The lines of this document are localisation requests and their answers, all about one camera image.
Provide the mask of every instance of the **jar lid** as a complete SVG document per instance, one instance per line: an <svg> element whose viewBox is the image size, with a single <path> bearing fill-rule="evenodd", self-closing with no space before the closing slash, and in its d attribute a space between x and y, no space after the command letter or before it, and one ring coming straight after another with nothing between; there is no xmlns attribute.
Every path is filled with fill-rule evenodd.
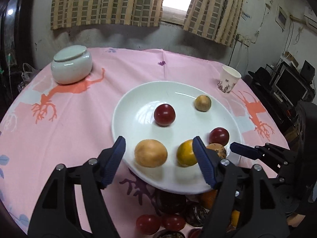
<svg viewBox="0 0 317 238"><path fill-rule="evenodd" d="M53 59L55 62L69 61L81 56L86 51L87 51L87 47L85 46L75 45L75 46L65 47L61 51L59 51L54 56Z"/></svg>

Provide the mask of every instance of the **red cherry tomato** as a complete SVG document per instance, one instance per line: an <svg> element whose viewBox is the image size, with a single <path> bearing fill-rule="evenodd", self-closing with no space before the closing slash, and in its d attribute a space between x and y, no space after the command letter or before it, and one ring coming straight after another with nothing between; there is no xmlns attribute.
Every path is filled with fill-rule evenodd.
<svg viewBox="0 0 317 238"><path fill-rule="evenodd" d="M165 215L162 218L162 226L169 231L180 231L186 225L186 221L180 215Z"/></svg>
<svg viewBox="0 0 317 238"><path fill-rule="evenodd" d="M169 104L160 105L154 111L154 120L160 126L171 125L175 118L174 108Z"/></svg>
<svg viewBox="0 0 317 238"><path fill-rule="evenodd" d="M137 219L137 230L142 234L155 234L161 226L160 219L155 215L142 215Z"/></svg>
<svg viewBox="0 0 317 238"><path fill-rule="evenodd" d="M201 229L192 229L189 232L188 238L198 238L201 233Z"/></svg>
<svg viewBox="0 0 317 238"><path fill-rule="evenodd" d="M229 142L229 132L221 127L213 129L209 134L209 143L218 143L223 146Z"/></svg>

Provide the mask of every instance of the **round table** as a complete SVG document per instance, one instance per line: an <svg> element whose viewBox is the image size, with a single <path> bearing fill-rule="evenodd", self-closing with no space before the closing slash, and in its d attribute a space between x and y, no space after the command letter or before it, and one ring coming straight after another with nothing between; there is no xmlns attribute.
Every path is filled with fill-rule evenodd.
<svg viewBox="0 0 317 238"><path fill-rule="evenodd" d="M36 201L54 167L82 165L113 145L112 114L119 99L130 89L157 80L188 84L215 97L233 115L243 142L266 142L288 148L276 124L243 82L230 94L217 89L223 64L152 49L134 51L90 48L93 70L86 79L57 85L50 66L22 91L0 124L0 199L16 223L27 232ZM242 158L240 166L257 161ZM269 177L273 172L262 162ZM80 186L75 186L81 226L90 231ZM156 214L154 188L121 163L114 181L102 195L122 238L141 237L135 221ZM186 225L186 235L192 227Z"/></svg>

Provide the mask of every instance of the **wall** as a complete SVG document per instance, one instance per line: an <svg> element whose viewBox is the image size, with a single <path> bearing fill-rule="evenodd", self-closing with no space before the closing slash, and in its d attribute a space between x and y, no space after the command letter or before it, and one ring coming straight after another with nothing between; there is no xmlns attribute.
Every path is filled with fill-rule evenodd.
<svg viewBox="0 0 317 238"><path fill-rule="evenodd" d="M32 36L35 67L43 68L52 60L60 49L72 45L83 44L87 47L118 47L136 50L160 48L175 53L190 55L198 58L216 60L228 64L232 48L225 47L213 41L200 38L183 31L180 26L161 23L158 28L139 28L123 25L90 25L74 28L50 30L50 11L52 0L34 0L32 13ZM250 15L244 20L240 18L238 33L252 37L263 24L256 43L247 49L237 43L230 66L236 67L244 75L247 71L256 71L266 64L275 65L284 51L290 19L287 28L282 31L275 22L276 12L280 4L286 11L296 17L304 12L306 0L273 0L272 8L265 9L265 3L270 0L245 0L243 11ZM293 39L297 35L295 24ZM315 53L312 52L313 39L309 31L304 30L300 42L293 45L292 39L289 50L302 65L309 58L312 65L317 66Z"/></svg>

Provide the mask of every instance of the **silver bolt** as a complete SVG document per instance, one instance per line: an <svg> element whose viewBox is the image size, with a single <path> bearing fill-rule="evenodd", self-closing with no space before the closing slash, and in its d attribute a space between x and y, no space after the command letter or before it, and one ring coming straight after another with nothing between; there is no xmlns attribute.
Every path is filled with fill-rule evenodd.
<svg viewBox="0 0 317 238"><path fill-rule="evenodd" d="M91 158L88 160L88 164L90 164L92 166L97 164L97 162L98 162L97 158Z"/></svg>
<svg viewBox="0 0 317 238"><path fill-rule="evenodd" d="M230 161L228 159L222 159L220 163L224 166L227 166L228 164L230 164Z"/></svg>
<svg viewBox="0 0 317 238"><path fill-rule="evenodd" d="M56 166L56 170L57 171L60 171L60 170L62 170L62 169L64 169L64 164L58 164L57 166Z"/></svg>
<svg viewBox="0 0 317 238"><path fill-rule="evenodd" d="M262 170L262 166L260 166L260 165L254 165L253 167L257 171L261 171Z"/></svg>

